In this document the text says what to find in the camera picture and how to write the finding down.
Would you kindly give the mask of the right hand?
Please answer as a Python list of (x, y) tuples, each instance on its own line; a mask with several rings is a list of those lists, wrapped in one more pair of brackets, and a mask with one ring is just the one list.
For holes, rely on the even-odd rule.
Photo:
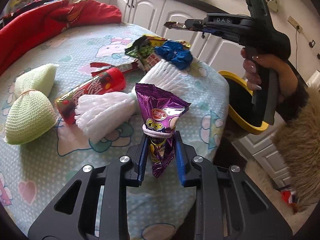
[(278, 102), (295, 93), (298, 87), (298, 79), (291, 67), (280, 58), (271, 55), (249, 55), (245, 48), (240, 52), (244, 58), (243, 68), (247, 87), (252, 91), (278, 88)]

